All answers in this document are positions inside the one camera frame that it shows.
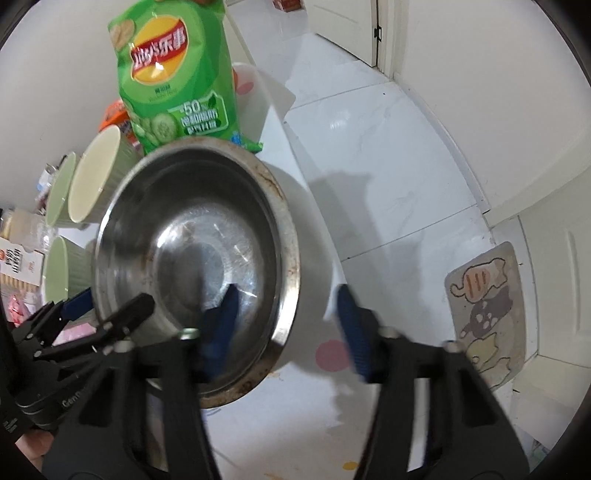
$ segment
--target floor tile grout line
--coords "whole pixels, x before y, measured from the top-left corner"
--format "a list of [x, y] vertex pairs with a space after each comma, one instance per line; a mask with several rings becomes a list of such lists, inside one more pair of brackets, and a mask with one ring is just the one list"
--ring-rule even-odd
[[303, 106], [308, 106], [308, 105], [312, 105], [312, 103], [316, 103], [316, 102], [320, 102], [322, 100], [326, 100], [327, 98], [332, 98], [332, 97], [336, 97], [337, 95], [342, 95], [343, 93], [349, 93], [349, 92], [355, 92], [357, 90], [361, 90], [363, 88], [369, 88], [369, 87], [375, 87], [377, 85], [384, 85], [386, 83], [394, 83], [392, 80], [386, 79], [385, 82], [381, 82], [381, 83], [372, 83], [371, 85], [364, 85], [362, 87], [357, 87], [357, 88], [353, 88], [351, 90], [345, 90], [344, 92], [339, 92], [339, 93], [333, 93], [332, 95], [326, 96], [326, 97], [322, 97], [322, 98], [317, 98], [316, 100], [312, 100], [311, 102], [308, 103], [303, 103], [302, 105], [298, 105], [295, 107], [290, 108], [290, 110], [287, 112], [293, 112], [294, 110], [297, 110], [298, 108], [301, 108]]
[[397, 242], [398, 240], [402, 240], [403, 238], [406, 238], [406, 237], [408, 237], [410, 235], [414, 235], [415, 233], [419, 233], [420, 231], [425, 230], [426, 228], [429, 228], [430, 226], [437, 225], [438, 223], [444, 222], [445, 220], [450, 219], [451, 217], [457, 215], [458, 213], [465, 212], [466, 210], [469, 210], [469, 209], [471, 209], [474, 206], [477, 206], [477, 204], [476, 203], [473, 203], [472, 205], [470, 205], [470, 206], [468, 206], [466, 208], [463, 208], [462, 210], [459, 210], [456, 213], [452, 213], [451, 215], [448, 215], [445, 218], [442, 218], [441, 220], [438, 220], [437, 222], [433, 222], [433, 223], [431, 223], [431, 224], [429, 224], [427, 226], [424, 226], [424, 227], [422, 227], [422, 228], [420, 228], [418, 230], [415, 230], [414, 232], [407, 233], [406, 235], [403, 235], [403, 236], [401, 236], [399, 238], [395, 238], [394, 240], [390, 240], [389, 242], [386, 242], [386, 243], [384, 243], [382, 245], [378, 245], [377, 247], [370, 248], [369, 250], [366, 250], [365, 252], [361, 252], [360, 254], [356, 254], [356, 255], [353, 255], [352, 257], [347, 257], [344, 260], [340, 260], [340, 263], [343, 264], [347, 260], [351, 260], [352, 258], [360, 257], [361, 255], [365, 255], [366, 253], [372, 252], [373, 250], [377, 250], [378, 248], [382, 248], [382, 247], [385, 247], [386, 245], [393, 244], [394, 242]]

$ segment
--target white wall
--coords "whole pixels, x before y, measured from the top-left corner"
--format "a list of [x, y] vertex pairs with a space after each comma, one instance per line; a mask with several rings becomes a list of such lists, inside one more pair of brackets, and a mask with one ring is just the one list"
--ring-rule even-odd
[[393, 70], [448, 130], [491, 207], [518, 194], [584, 137], [591, 87], [532, 0], [390, 5]]
[[118, 96], [108, 22], [134, 0], [41, 0], [0, 50], [0, 205], [34, 207], [45, 163], [82, 153]]

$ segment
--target green ceramic cup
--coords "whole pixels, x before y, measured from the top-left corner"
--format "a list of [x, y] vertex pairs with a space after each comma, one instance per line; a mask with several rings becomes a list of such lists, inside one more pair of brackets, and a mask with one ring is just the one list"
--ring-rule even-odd
[[43, 266], [45, 301], [59, 302], [78, 295], [92, 283], [92, 255], [61, 236], [57, 237]]
[[68, 197], [78, 160], [78, 155], [74, 152], [69, 153], [56, 173], [55, 182], [47, 199], [46, 222], [48, 226], [65, 228], [77, 226], [70, 218]]

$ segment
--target cucumber illustration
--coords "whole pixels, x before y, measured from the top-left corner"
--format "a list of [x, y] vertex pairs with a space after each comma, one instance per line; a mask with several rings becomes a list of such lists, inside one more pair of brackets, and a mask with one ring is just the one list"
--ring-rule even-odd
[[149, 118], [141, 118], [139, 120], [139, 124], [142, 126], [142, 128], [144, 130], [146, 130], [147, 132], [151, 132], [152, 131], [152, 122], [150, 121]]
[[135, 122], [132, 123], [132, 125], [134, 127], [134, 132], [138, 137], [145, 137], [146, 136], [146, 130], [144, 130], [141, 125], [138, 125]]
[[155, 147], [160, 146], [160, 141], [158, 140], [158, 138], [156, 138], [156, 136], [153, 133], [146, 132], [146, 138], [150, 141], [150, 143], [153, 146], [155, 146]]
[[152, 119], [152, 132], [160, 143], [172, 142], [178, 137], [178, 124], [168, 112], [162, 112]]

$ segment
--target baseboard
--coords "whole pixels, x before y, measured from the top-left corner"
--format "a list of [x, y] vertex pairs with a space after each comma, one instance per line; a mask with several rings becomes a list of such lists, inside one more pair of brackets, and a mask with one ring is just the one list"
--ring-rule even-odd
[[449, 153], [452, 154], [454, 161], [456, 162], [457, 167], [459, 168], [460, 172], [464, 176], [466, 180], [466, 184], [468, 188], [474, 195], [476, 199], [476, 204], [482, 213], [486, 213], [491, 209], [488, 200], [478, 182], [478, 179], [474, 175], [474, 172], [470, 168], [466, 157], [457, 146], [457, 143], [454, 141], [452, 136], [449, 134], [447, 129], [443, 126], [443, 124], [439, 121], [435, 113], [429, 108], [429, 106], [425, 103], [425, 100], [408, 84], [400, 77], [398, 73], [394, 74], [393, 78], [394, 82], [400, 85], [400, 88], [404, 90], [404, 93], [408, 95], [408, 97], [414, 102], [415, 105], [419, 108], [421, 113], [427, 118], [427, 121], [431, 124], [431, 126], [437, 132], [437, 135], [443, 140], [443, 143], [449, 150]]

